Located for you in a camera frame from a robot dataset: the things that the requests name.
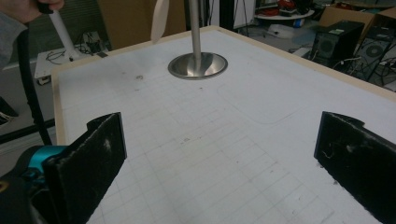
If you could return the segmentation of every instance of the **hand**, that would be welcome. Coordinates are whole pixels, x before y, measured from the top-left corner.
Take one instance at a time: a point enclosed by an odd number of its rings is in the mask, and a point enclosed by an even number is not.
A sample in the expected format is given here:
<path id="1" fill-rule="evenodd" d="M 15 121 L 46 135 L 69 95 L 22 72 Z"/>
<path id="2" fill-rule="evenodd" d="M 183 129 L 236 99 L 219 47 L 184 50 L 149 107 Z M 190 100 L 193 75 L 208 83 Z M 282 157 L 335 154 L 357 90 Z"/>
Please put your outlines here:
<path id="1" fill-rule="evenodd" d="M 59 10 L 64 6 L 64 0 L 38 0 L 49 4 L 49 9 Z M 0 11 L 14 20 L 26 23 L 39 17 L 36 0 L 0 0 Z"/>

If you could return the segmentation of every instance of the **cardboard box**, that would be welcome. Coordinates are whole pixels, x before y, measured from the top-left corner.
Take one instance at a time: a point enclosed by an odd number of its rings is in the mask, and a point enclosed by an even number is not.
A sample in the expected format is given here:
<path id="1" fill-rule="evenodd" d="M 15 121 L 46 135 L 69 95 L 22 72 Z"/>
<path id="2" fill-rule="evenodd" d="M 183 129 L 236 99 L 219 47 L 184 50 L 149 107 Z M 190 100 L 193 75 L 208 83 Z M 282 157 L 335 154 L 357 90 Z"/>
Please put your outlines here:
<path id="1" fill-rule="evenodd" d="M 113 49 L 150 40 L 156 0 L 98 0 L 108 38 Z M 186 31 L 184 0 L 170 0 L 163 36 Z"/>
<path id="2" fill-rule="evenodd" d="M 318 25 L 327 27 L 339 21 L 359 21 L 364 23 L 361 41 L 372 26 L 386 26 L 390 20 L 396 19 L 396 7 L 382 10 L 376 14 L 348 9 L 341 9 L 331 5 L 325 8 Z"/>

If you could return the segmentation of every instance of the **stainless steel base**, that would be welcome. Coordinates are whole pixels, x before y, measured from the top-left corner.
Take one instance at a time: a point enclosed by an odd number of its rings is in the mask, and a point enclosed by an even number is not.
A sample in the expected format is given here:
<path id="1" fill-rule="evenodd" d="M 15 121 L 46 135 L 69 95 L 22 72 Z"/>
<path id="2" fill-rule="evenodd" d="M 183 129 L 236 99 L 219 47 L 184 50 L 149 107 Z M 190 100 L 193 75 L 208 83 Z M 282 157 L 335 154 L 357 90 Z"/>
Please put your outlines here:
<path id="1" fill-rule="evenodd" d="M 201 60 L 195 60 L 193 53 L 175 58 L 168 65 L 169 72 L 184 79 L 205 79 L 219 75 L 228 66 L 227 60 L 215 53 L 201 52 Z"/>

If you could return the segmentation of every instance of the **circular metal plate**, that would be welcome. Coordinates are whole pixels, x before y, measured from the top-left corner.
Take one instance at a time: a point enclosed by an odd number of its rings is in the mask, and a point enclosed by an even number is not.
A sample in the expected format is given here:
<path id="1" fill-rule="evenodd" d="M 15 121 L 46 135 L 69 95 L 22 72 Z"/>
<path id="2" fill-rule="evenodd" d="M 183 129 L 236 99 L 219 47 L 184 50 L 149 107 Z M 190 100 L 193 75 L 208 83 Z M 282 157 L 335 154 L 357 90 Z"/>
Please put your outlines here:
<path id="1" fill-rule="evenodd" d="M 199 80 L 217 76 L 227 66 L 227 60 L 222 56 L 202 52 L 200 60 L 196 60 L 192 53 L 175 58 L 169 63 L 168 70 L 175 77 Z"/>

